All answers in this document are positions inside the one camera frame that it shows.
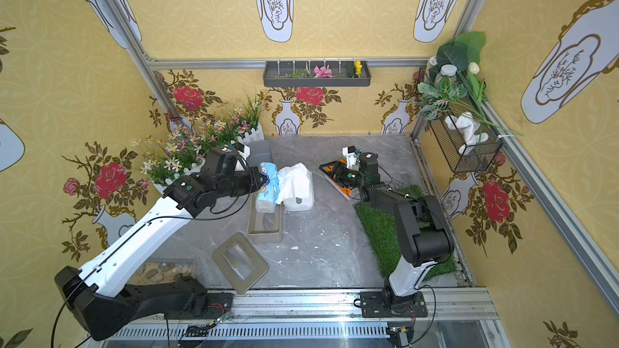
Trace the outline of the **orange tissue box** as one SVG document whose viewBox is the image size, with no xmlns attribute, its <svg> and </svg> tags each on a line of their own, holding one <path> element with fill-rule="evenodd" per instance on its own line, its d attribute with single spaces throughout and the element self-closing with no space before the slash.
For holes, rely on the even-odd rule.
<svg viewBox="0 0 619 348">
<path fill-rule="evenodd" d="M 359 200 L 359 172 L 350 169 L 344 159 L 320 164 L 319 171 L 346 199 Z"/>
</svg>

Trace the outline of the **blue tissue paper pack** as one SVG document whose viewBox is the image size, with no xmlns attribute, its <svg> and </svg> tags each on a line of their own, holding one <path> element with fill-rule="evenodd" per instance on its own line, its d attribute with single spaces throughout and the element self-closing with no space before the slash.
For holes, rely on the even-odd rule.
<svg viewBox="0 0 619 348">
<path fill-rule="evenodd" d="M 292 195 L 294 183 L 312 180 L 311 172 L 303 163 L 283 169 L 272 163 L 262 163 L 258 169 L 261 176 L 267 177 L 256 197 L 256 210 L 263 213 L 273 213 L 276 205 L 283 206 L 285 198 Z"/>
</svg>

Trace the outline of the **beige tissue box base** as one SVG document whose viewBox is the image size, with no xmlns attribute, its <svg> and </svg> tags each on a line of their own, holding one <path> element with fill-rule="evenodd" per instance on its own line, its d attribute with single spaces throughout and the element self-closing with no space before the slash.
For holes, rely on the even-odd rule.
<svg viewBox="0 0 619 348">
<path fill-rule="evenodd" d="M 280 243 L 284 234 L 283 207 L 276 205 L 273 213 L 256 210 L 257 193 L 250 197 L 247 234 L 253 243 Z"/>
</svg>

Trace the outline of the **beige tissue box lid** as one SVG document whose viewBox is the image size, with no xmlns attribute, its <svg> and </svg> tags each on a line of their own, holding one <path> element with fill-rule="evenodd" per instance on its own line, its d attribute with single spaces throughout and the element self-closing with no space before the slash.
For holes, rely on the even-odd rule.
<svg viewBox="0 0 619 348">
<path fill-rule="evenodd" d="M 269 265 L 243 233 L 218 246 L 212 259 L 238 294 L 245 294 L 269 271 Z"/>
</svg>

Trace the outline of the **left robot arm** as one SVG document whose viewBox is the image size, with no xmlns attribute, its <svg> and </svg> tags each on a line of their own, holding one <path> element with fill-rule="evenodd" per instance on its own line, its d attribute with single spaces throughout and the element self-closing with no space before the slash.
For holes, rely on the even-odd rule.
<svg viewBox="0 0 619 348">
<path fill-rule="evenodd" d="M 172 283 L 132 285 L 139 267 L 169 237 L 220 198 L 249 198 L 267 177 L 249 166 L 250 148 L 241 143 L 212 148 L 198 172 L 169 185 L 154 206 L 105 251 L 80 268 L 64 267 L 55 283 L 63 308 L 95 341 L 106 340 L 125 325 L 155 314 L 199 318 L 214 306 L 207 289 L 193 277 Z"/>
</svg>

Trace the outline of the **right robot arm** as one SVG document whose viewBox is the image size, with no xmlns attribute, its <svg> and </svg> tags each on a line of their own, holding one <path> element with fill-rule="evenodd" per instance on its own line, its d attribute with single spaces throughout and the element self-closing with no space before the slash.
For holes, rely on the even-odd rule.
<svg viewBox="0 0 619 348">
<path fill-rule="evenodd" d="M 455 249 L 438 200 L 398 193 L 381 180 L 378 155 L 354 147 L 319 170 L 346 198 L 357 191 L 362 202 L 393 216 L 401 258 L 387 279 L 385 297 L 403 301 L 419 293 L 430 270 L 448 261 Z"/>
</svg>

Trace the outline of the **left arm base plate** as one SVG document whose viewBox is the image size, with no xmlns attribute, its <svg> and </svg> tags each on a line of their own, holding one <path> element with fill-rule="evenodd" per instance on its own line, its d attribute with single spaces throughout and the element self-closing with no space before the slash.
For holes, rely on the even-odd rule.
<svg viewBox="0 0 619 348">
<path fill-rule="evenodd" d="M 231 309 L 234 295 L 231 293 L 206 293 L 193 296 L 180 309 L 166 312 L 172 320 L 216 319 Z"/>
</svg>

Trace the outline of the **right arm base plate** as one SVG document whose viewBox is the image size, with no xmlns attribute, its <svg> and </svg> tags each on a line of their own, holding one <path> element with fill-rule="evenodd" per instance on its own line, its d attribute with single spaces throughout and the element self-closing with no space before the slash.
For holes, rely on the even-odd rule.
<svg viewBox="0 0 619 348">
<path fill-rule="evenodd" d="M 399 297 L 386 292 L 362 292 L 353 305 L 361 310 L 363 318 L 427 317 L 428 310 L 421 292 Z"/>
</svg>

